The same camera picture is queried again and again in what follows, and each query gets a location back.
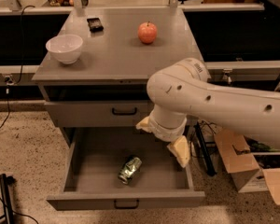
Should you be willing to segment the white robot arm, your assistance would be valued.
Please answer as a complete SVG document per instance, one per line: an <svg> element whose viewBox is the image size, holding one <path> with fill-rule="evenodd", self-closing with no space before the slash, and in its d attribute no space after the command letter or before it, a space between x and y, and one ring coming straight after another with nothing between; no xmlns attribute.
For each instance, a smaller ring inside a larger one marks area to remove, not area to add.
<svg viewBox="0 0 280 224"><path fill-rule="evenodd" d="M280 150L280 92L219 86L209 78L205 65L194 58L153 74L147 94L154 107L136 128L177 144L187 116L193 116Z"/></svg>

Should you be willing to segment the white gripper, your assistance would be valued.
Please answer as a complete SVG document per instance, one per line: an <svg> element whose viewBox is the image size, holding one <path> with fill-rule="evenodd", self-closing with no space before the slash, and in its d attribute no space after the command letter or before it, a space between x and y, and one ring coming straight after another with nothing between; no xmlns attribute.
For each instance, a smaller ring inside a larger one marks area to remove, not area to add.
<svg viewBox="0 0 280 224"><path fill-rule="evenodd" d="M147 133L152 132L157 138L170 143L167 148L176 157L177 162L182 168L189 163L189 143L183 135L187 119L183 119L176 128L165 128L161 126L153 117L145 117L136 124L137 130Z"/></svg>

